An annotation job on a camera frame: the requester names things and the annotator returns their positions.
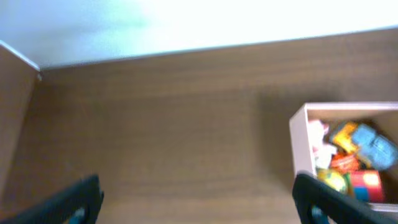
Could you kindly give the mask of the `multicolour puzzle cube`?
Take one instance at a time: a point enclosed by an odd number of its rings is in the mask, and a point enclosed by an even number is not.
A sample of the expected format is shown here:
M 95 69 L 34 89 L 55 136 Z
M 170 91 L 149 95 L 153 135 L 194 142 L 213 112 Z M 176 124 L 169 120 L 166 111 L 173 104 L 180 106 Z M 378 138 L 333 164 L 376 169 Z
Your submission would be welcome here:
M 368 203 L 384 203 L 385 194 L 377 170 L 357 170 L 344 176 L 348 194 L 357 200 Z

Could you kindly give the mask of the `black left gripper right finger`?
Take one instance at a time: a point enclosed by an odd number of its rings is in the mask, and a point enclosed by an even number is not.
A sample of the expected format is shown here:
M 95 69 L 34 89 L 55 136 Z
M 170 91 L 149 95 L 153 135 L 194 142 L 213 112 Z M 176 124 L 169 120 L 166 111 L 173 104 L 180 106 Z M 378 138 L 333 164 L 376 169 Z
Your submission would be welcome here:
M 305 172 L 295 176 L 292 196 L 302 223 L 315 223 L 317 207 L 337 223 L 395 224 L 397 220 L 374 211 L 370 206 L 343 195 Z

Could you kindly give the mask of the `orange round wheel toy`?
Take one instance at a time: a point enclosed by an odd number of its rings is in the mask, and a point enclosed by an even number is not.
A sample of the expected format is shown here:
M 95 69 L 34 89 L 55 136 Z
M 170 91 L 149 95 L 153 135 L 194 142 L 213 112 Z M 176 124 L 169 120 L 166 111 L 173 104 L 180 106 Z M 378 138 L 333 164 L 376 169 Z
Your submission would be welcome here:
M 330 168 L 341 174 L 360 170 L 361 164 L 354 154 L 338 153 L 332 157 Z

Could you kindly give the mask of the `white duck toy pink hat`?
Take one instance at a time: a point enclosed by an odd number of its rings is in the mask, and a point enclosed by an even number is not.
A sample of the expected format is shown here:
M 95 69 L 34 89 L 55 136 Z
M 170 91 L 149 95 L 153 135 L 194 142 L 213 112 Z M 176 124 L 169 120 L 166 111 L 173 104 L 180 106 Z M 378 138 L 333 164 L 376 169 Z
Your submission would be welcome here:
M 324 141 L 329 132 L 329 125 L 319 119 L 308 122 L 308 137 L 313 150 L 315 167 L 317 169 L 328 169 L 332 157 L 338 152 L 336 146 Z

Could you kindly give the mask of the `pale pink open box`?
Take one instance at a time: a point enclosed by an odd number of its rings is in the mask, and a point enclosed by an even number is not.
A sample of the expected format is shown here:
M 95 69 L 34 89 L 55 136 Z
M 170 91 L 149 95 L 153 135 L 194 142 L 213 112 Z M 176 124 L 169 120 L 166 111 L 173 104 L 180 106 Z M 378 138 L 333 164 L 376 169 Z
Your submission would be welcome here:
M 294 173 L 306 172 L 317 179 L 317 168 L 308 137 L 308 122 L 319 119 L 329 125 L 328 135 L 340 123 L 366 123 L 397 145 L 396 102 L 305 103 L 289 121 Z M 385 194 L 384 203 L 368 203 L 373 210 L 397 215 L 397 163 L 378 170 Z

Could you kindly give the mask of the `yellow ball with blue letters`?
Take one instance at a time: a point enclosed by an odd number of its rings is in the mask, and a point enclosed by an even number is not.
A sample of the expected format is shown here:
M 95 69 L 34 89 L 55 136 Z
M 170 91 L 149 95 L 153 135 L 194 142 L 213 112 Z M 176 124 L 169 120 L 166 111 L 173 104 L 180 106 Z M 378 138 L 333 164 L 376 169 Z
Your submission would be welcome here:
M 317 179 L 342 194 L 347 194 L 348 192 L 348 184 L 345 178 L 335 170 L 318 169 Z

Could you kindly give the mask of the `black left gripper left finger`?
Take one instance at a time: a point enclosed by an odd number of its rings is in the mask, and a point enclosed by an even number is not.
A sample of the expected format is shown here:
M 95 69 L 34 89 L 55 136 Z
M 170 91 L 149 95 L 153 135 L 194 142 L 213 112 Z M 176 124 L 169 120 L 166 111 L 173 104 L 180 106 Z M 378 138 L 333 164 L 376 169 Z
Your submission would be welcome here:
M 97 174 L 78 180 L 1 224 L 96 223 L 104 200 Z

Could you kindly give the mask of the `yellow grey toy truck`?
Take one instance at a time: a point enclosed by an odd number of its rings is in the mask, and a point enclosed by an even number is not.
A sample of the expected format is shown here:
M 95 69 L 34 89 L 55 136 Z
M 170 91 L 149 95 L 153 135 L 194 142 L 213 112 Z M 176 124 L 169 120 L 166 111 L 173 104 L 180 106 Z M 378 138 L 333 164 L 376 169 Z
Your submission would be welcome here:
M 328 135 L 347 163 L 367 169 L 387 170 L 397 163 L 397 145 L 366 123 L 340 123 Z

